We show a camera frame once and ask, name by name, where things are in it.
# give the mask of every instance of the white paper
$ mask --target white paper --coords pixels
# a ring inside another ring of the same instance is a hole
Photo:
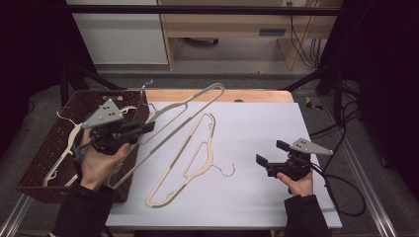
[[[157,109],[170,103],[153,103]],[[193,115],[205,103],[189,103],[185,110],[165,131],[156,135],[138,149],[137,162],[179,125],[179,121]],[[154,132],[175,117],[184,107],[165,113],[156,120]],[[290,198],[288,187],[278,179],[267,176],[266,170],[256,163],[256,154],[269,162],[284,162],[287,152],[276,147],[277,140],[292,144],[299,138],[309,140],[298,104],[296,103],[223,103],[214,102],[204,113],[216,120],[212,138],[213,164],[194,178],[166,206],[151,208],[145,199],[184,142],[199,116],[187,123],[162,145],[133,174],[128,199],[116,203],[108,218],[108,226],[136,229],[272,229],[286,226],[284,200]],[[209,129],[198,129],[176,162],[171,173],[156,194],[164,200],[185,180],[182,174],[192,150],[208,136]],[[153,133],[142,138],[145,141]],[[200,151],[190,171],[205,162],[207,149]],[[318,164],[315,155],[311,161]],[[324,188],[323,179],[314,173],[314,192],[330,228],[342,227],[333,203]]]

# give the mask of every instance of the human hand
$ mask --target human hand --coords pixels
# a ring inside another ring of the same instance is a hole
[[[82,138],[82,145],[89,142],[91,128],[85,129]],[[80,185],[89,190],[98,190],[106,179],[112,174],[115,166],[123,162],[127,157],[129,143],[124,144],[114,155],[105,155],[97,152],[92,145],[85,147],[81,160],[83,178]]]
[[[302,179],[294,181],[283,173],[278,173],[277,178],[281,180],[286,186],[290,187],[293,196],[312,196],[313,195],[313,170]]]

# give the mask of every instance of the wicker basket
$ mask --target wicker basket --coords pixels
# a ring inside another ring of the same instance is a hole
[[[120,109],[126,106],[137,107],[135,111],[130,110],[129,113],[125,114],[125,120],[147,120],[149,109],[141,102],[139,91],[77,91],[60,114],[64,118],[72,119],[75,123],[80,123],[109,99],[113,99]],[[57,119],[16,187],[19,192],[44,203],[61,203],[64,201],[70,189],[65,184],[76,174],[71,154],[64,158],[57,169],[56,178],[50,180],[47,187],[42,185],[42,181],[67,147],[68,135],[73,128],[74,125],[69,120]],[[135,165],[137,150],[138,146],[126,157],[120,171],[113,175],[111,183],[114,184]],[[116,202],[126,201],[130,183],[131,177],[116,189]]]

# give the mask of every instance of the hanger hook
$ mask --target hanger hook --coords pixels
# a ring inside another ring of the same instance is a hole
[[[234,173],[235,173],[234,163],[231,165],[231,167],[233,168],[233,171],[232,171],[232,172],[231,172],[231,174],[229,174],[229,175],[224,174],[224,173],[222,172],[221,168],[219,168],[218,166],[215,166],[215,165],[212,165],[212,166],[213,166],[213,167],[215,167],[216,169],[218,169],[218,170],[219,170],[219,172],[221,173],[221,175],[223,175],[223,176],[225,176],[225,177],[230,177],[230,176],[234,175]]]
[[[71,122],[74,124],[74,126],[76,126],[76,125],[77,125],[77,124],[76,124],[73,120],[71,120],[70,118],[64,118],[64,117],[62,117],[62,116],[59,114],[59,112],[58,112],[58,111],[56,111],[56,115],[57,115],[60,119],[66,119],[66,120],[71,121]]]
[[[141,102],[142,102],[143,105],[151,106],[154,111],[157,111],[152,103],[145,103],[144,102],[144,94],[143,94],[143,92],[145,91],[144,89],[147,85],[151,85],[152,83],[153,83],[153,80],[151,79],[150,81],[148,81],[144,85],[142,85],[141,90],[139,91],[139,98],[141,99]]]

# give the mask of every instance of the black sleeve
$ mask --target black sleeve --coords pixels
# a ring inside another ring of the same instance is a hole
[[[285,237],[331,236],[316,196],[295,196],[285,200]]]
[[[51,233],[59,237],[101,236],[115,196],[115,191],[108,187],[95,192],[74,184]]]

